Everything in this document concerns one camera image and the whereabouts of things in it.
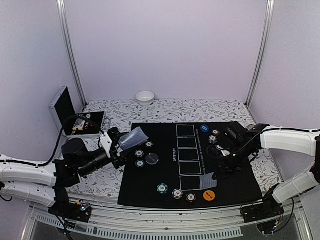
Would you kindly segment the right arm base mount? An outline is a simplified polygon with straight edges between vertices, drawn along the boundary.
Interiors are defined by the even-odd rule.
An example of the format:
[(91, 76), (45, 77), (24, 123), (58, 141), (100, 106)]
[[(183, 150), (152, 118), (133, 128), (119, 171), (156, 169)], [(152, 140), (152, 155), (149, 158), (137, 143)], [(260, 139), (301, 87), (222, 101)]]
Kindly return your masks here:
[(273, 235), (282, 222), (284, 208), (281, 204), (263, 202), (240, 207), (245, 223), (256, 223), (257, 230), (263, 235)]

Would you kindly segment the blue small blind button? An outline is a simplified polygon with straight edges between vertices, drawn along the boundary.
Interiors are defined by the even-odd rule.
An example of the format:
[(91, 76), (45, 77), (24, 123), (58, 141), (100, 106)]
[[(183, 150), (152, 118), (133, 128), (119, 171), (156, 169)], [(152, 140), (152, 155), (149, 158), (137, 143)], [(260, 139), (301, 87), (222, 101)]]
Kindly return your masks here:
[(208, 125), (202, 124), (202, 125), (200, 126), (200, 130), (201, 130), (203, 133), (208, 133), (208, 132), (210, 131), (210, 128), (209, 128)]

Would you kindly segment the blue peach poker chip stack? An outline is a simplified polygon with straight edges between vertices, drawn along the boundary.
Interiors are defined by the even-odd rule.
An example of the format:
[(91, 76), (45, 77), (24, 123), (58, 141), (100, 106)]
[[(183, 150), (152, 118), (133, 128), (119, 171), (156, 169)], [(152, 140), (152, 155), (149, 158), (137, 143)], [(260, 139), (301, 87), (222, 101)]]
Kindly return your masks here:
[(183, 191), (179, 188), (176, 188), (172, 191), (172, 197), (175, 200), (180, 200), (183, 197)]

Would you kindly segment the blue peach chips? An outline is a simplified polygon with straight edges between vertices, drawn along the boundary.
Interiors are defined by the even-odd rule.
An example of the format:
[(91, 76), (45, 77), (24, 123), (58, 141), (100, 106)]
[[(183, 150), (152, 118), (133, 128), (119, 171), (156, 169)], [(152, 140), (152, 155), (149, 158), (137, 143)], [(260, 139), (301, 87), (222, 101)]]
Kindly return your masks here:
[(136, 150), (134, 154), (137, 158), (142, 158), (144, 156), (144, 152), (140, 149)]

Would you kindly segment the black dealer button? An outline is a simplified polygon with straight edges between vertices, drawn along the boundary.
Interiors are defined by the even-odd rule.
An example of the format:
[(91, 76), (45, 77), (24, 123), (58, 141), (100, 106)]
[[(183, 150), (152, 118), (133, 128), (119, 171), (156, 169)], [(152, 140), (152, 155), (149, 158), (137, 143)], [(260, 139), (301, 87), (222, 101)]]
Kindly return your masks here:
[(145, 162), (151, 166), (156, 165), (159, 162), (159, 156), (155, 153), (149, 153), (145, 157)]

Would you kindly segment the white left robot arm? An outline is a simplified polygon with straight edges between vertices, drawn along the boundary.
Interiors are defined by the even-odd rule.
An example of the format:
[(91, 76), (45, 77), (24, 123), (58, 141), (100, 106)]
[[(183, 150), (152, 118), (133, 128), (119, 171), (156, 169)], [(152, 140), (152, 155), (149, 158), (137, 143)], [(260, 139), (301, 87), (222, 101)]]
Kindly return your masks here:
[(75, 210), (67, 188), (108, 164), (118, 169), (127, 160), (129, 132), (120, 132), (117, 127), (105, 132), (96, 123), (93, 127), (101, 133), (95, 151), (88, 151), (82, 139), (73, 138), (61, 147), (62, 159), (56, 159), (55, 153), (47, 161), (22, 160), (1, 154), (1, 196), (38, 203), (63, 217), (70, 217)]

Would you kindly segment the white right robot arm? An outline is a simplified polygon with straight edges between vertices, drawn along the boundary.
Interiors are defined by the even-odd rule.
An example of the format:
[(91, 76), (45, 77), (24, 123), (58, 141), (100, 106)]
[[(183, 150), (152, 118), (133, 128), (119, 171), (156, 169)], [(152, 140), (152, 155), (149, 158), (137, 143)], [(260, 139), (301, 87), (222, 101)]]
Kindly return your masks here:
[(221, 179), (233, 174), (240, 163), (262, 149), (283, 150), (308, 155), (314, 161), (302, 172), (273, 186), (263, 197), (258, 213), (269, 218), (278, 210), (278, 205), (303, 195), (320, 185), (320, 131), (318, 129), (296, 129), (257, 124), (251, 129), (239, 122), (231, 122), (224, 132), (232, 147), (227, 153), (214, 145), (208, 146), (207, 155), (217, 160), (213, 179)]

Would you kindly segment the green chips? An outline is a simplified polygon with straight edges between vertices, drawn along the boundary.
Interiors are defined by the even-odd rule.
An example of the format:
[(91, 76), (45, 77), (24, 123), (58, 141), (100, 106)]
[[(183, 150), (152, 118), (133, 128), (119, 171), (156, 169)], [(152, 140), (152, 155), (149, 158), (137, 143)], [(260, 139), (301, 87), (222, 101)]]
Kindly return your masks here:
[(136, 166), (137, 168), (143, 168), (143, 167), (145, 166), (145, 162), (144, 162), (143, 160), (137, 160), (137, 161), (135, 162), (135, 166)]
[(169, 190), (169, 187), (167, 184), (165, 183), (160, 183), (157, 187), (156, 187), (156, 190), (159, 194), (161, 195), (164, 195), (168, 192)]

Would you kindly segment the grey playing card deck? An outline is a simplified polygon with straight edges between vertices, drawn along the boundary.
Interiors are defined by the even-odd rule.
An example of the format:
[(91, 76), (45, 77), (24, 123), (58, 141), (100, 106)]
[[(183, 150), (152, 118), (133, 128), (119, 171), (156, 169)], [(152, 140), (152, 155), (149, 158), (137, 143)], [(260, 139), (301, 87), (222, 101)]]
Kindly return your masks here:
[(149, 137), (143, 132), (141, 127), (136, 127), (129, 133), (121, 136), (118, 145), (123, 151), (129, 150), (145, 143)]

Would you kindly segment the red white poker chips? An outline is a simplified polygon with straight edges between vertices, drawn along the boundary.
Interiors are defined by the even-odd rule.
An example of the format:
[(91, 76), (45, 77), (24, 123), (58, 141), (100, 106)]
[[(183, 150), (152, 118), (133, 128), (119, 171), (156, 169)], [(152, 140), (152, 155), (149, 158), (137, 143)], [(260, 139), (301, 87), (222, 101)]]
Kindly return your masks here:
[(154, 146), (154, 143), (152, 142), (152, 141), (147, 141), (146, 143), (145, 143), (145, 147), (146, 148), (152, 148)]

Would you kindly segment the orange big blind button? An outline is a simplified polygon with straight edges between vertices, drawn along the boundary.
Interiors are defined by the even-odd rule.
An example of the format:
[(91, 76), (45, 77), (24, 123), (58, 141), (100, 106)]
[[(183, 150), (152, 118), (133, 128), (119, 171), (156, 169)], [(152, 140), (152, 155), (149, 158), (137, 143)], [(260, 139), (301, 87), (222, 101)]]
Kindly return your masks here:
[(212, 190), (206, 190), (203, 193), (203, 199), (207, 202), (212, 202), (216, 198), (216, 194)]

